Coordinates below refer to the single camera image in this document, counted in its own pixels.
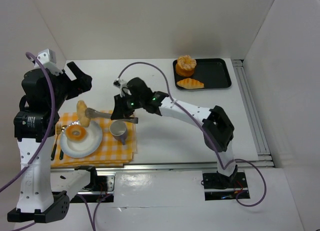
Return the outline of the glazed donut bread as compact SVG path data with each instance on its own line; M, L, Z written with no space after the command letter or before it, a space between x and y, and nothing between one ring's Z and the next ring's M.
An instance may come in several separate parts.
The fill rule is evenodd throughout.
M68 126L64 132L69 141L76 143L83 141L87 136L86 129L79 124Z

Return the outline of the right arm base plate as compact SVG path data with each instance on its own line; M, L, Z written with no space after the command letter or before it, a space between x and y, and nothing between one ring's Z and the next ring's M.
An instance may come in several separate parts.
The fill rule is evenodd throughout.
M231 183L223 184L218 173L203 173L202 181L205 201L250 199L247 178L244 172L238 172Z

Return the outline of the metal tongs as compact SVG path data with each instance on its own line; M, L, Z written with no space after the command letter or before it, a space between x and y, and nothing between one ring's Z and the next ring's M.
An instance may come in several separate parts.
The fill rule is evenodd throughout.
M109 119L110 120L112 114L111 113L100 112L100 111L97 111L97 110L95 110L93 108L89 108L88 107L85 110L85 116L87 118L89 118L89 119L103 118L103 119ZM139 123L139 118L138 117L122 118L122 119L118 119L118 121L138 124Z

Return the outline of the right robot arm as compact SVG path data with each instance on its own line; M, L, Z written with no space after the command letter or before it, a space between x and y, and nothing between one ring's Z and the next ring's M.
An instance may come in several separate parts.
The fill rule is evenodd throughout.
M207 108L179 101L168 92L152 91L139 77L129 82L117 78L113 85L119 88L119 94L114 96L112 120L131 120L135 110L144 109L150 114L171 117L199 128L205 145L218 159L215 187L226 189L233 182L238 166L229 144L235 128L222 107Z

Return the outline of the oval brown bread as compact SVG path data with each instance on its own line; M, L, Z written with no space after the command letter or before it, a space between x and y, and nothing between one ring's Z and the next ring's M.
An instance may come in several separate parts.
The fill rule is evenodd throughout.
M76 113L80 125L84 128L89 127L91 119L86 116L87 105L83 100L79 100L76 104Z

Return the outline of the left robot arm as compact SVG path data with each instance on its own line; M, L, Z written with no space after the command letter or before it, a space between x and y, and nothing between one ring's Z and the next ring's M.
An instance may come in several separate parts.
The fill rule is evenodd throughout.
M61 180L62 187L51 187L51 154L60 118L58 111L64 101L92 88L91 76L73 61L67 67L74 80L64 70L47 67L28 71L21 82L25 95L13 124L23 174L19 200L8 212L8 222L51 223L64 219L78 190L91 184L97 174L93 167L78 167Z

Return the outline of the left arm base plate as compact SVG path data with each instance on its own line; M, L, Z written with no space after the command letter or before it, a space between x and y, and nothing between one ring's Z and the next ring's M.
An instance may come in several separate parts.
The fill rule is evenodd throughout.
M83 188L78 192L88 203L114 202L115 175L98 176L95 186Z

